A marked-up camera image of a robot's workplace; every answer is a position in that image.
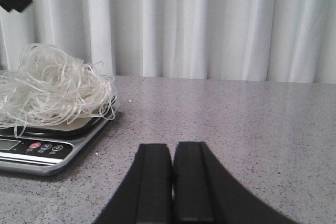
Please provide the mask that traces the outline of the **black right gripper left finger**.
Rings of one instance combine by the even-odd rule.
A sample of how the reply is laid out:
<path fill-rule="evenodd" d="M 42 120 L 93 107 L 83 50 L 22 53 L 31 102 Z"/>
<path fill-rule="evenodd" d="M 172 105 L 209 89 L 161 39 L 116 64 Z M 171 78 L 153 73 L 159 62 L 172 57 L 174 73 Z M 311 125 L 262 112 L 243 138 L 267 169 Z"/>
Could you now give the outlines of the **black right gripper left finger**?
<path fill-rule="evenodd" d="M 94 222 L 172 222 L 172 163 L 167 145 L 139 145 L 131 168 Z"/>

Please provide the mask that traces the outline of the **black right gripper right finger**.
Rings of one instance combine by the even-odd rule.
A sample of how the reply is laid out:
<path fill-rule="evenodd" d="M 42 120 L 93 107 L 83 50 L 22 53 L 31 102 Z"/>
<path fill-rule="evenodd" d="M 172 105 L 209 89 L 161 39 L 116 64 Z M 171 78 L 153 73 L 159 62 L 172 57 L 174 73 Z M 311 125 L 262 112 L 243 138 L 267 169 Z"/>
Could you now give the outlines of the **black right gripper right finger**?
<path fill-rule="evenodd" d="M 175 223 L 293 223 L 242 186 L 204 142 L 174 156 Z"/>

